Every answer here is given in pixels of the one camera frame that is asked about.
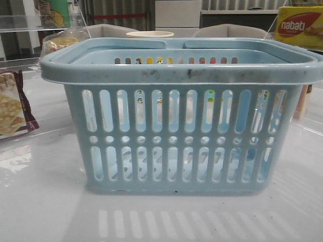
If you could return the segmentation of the bread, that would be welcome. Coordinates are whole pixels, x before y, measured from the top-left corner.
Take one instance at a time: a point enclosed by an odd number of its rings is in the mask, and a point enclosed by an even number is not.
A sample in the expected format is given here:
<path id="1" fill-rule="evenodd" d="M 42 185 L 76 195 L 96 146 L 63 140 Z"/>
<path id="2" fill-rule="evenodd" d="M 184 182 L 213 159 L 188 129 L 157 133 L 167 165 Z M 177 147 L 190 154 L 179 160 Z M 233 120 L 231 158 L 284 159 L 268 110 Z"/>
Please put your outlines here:
<path id="1" fill-rule="evenodd" d="M 79 40 L 69 30 L 61 31 L 45 37 L 42 41 L 40 58 L 45 55 L 78 43 Z"/>

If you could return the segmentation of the green yellow cartoon box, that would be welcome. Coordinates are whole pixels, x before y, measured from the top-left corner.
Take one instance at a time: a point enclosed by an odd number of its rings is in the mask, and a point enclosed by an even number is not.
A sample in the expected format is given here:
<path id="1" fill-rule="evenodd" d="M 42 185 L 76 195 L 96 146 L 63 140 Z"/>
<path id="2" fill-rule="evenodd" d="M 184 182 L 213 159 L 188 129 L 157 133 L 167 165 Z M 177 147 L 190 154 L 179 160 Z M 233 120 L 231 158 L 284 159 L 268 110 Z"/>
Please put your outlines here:
<path id="1" fill-rule="evenodd" d="M 34 6 L 40 13 L 41 24 L 43 27 L 70 27 L 70 16 L 67 1 L 35 0 Z"/>

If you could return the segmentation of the yellow nabati wafer box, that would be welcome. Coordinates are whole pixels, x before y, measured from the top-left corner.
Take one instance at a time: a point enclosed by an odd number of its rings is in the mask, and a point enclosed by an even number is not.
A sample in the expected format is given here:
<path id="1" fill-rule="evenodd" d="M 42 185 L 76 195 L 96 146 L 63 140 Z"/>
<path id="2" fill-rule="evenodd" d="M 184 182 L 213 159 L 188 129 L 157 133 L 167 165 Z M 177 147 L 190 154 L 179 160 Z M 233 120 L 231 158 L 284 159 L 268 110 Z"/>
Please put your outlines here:
<path id="1" fill-rule="evenodd" d="M 322 50 L 322 6 L 279 8 L 274 38 L 290 45 Z"/>

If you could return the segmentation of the clear acrylic left shelf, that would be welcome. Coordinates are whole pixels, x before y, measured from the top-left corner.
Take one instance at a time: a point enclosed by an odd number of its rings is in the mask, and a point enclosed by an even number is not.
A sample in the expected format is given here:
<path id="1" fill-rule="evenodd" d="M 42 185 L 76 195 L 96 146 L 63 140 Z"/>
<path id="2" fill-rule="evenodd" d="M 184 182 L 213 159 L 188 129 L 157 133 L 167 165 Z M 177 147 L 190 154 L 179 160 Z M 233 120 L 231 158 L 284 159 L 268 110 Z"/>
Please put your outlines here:
<path id="1" fill-rule="evenodd" d="M 26 70 L 36 66 L 43 38 L 66 29 L 85 27 L 81 13 L 68 15 L 67 27 L 44 26 L 39 15 L 1 16 L 1 69 Z"/>

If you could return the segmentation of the white cabinet in background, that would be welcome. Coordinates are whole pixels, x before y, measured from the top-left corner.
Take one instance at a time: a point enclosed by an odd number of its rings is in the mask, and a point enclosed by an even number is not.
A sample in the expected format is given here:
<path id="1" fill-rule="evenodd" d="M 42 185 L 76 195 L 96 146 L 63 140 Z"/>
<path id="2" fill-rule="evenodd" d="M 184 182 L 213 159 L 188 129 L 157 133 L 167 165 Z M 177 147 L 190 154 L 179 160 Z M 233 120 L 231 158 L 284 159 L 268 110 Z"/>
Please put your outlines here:
<path id="1" fill-rule="evenodd" d="M 201 1 L 155 1 L 157 28 L 198 28 Z"/>

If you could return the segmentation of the beige right chair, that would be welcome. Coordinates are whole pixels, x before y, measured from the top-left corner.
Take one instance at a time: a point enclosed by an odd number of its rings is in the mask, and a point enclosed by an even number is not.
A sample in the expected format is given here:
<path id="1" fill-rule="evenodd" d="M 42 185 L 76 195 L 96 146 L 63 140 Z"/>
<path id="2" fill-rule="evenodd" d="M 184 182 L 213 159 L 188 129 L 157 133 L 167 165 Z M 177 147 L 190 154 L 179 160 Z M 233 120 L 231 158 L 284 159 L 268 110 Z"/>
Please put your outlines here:
<path id="1" fill-rule="evenodd" d="M 209 27 L 200 28 L 193 34 L 193 37 L 247 37 L 247 38 L 265 38 L 267 32 L 265 30 L 235 25 L 220 24 Z"/>

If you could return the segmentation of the beige left chair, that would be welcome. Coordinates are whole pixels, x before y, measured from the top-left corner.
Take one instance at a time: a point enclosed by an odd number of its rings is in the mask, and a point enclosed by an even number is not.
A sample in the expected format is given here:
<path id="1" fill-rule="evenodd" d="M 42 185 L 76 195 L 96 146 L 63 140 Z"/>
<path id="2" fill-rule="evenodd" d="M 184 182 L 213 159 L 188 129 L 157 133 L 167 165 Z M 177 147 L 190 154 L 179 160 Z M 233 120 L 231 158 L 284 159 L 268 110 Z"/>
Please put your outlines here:
<path id="1" fill-rule="evenodd" d="M 112 38 L 126 38 L 127 33 L 138 32 L 136 29 L 111 25 L 111 24 L 97 24 L 85 26 L 80 30 L 86 32 L 90 38 L 112 37 Z"/>

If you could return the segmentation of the maroon cracker package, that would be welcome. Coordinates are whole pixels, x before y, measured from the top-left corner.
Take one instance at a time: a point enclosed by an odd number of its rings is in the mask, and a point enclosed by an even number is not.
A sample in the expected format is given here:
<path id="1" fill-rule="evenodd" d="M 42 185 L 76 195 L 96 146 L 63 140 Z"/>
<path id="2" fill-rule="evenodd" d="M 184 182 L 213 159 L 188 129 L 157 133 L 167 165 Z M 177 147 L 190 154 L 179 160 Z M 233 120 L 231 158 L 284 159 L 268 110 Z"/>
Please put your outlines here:
<path id="1" fill-rule="evenodd" d="M 1 72 L 1 140 L 39 128 L 24 93 L 22 71 Z"/>

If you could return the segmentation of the beige chair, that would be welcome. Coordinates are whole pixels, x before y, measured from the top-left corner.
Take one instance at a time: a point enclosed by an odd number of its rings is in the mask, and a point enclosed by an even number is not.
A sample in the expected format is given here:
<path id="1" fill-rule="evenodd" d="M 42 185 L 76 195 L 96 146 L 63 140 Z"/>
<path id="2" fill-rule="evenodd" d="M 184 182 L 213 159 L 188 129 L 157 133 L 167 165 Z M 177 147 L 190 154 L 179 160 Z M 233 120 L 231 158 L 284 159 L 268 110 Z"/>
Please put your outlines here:
<path id="1" fill-rule="evenodd" d="M 97 24 L 85 26 L 80 30 L 86 32 L 90 38 L 112 37 L 112 38 L 126 38 L 127 33 L 138 32 L 136 29 L 111 25 L 111 24 Z"/>
<path id="2" fill-rule="evenodd" d="M 247 38 L 265 38 L 267 32 L 265 30 L 235 25 L 220 24 L 209 27 L 200 28 L 193 34 L 193 37 L 247 37 Z"/>

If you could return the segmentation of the light blue plastic basket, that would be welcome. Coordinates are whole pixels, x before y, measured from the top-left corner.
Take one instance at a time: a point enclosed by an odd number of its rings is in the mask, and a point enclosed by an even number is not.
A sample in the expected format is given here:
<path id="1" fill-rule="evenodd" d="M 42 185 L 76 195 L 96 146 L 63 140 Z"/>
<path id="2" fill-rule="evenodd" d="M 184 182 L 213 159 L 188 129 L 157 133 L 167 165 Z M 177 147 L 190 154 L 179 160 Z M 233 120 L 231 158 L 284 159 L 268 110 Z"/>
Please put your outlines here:
<path id="1" fill-rule="evenodd" d="M 262 191 L 303 86 L 322 80 L 322 55 L 254 38 L 93 38 L 40 66 L 101 193 Z"/>

